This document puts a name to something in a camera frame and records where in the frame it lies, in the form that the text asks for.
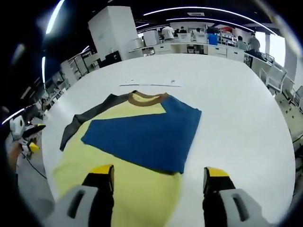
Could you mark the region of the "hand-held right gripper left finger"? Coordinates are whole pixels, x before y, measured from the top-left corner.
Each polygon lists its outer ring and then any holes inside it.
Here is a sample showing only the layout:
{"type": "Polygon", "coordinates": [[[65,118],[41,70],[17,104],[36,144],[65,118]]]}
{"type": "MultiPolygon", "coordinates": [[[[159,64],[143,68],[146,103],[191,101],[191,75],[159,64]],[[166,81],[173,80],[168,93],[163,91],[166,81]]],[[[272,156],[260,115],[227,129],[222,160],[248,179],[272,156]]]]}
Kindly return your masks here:
{"type": "Polygon", "coordinates": [[[114,207],[114,166],[92,169],[68,190],[45,220],[46,227],[109,227],[114,207]]]}

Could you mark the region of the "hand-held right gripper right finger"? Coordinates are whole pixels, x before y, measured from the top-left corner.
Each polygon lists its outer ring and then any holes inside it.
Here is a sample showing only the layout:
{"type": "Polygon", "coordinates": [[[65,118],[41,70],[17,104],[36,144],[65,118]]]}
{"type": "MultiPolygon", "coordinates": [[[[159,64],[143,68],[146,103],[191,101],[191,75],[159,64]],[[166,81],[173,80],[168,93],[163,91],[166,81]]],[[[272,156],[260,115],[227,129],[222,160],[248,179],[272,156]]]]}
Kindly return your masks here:
{"type": "Polygon", "coordinates": [[[221,169],[204,168],[203,211],[206,227],[272,227],[261,206],[244,190],[237,189],[221,169]]]}

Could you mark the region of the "person's left hand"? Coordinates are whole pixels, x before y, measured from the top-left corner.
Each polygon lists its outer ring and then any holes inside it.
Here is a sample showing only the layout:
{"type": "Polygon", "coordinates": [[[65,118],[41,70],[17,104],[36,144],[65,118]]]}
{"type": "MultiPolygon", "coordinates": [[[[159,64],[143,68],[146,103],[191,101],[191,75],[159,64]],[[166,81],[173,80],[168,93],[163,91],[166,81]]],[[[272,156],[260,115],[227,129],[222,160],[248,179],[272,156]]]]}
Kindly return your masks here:
{"type": "Polygon", "coordinates": [[[8,152],[8,162],[11,170],[16,171],[18,156],[22,153],[23,149],[19,142],[15,141],[9,152],[8,152]]]}

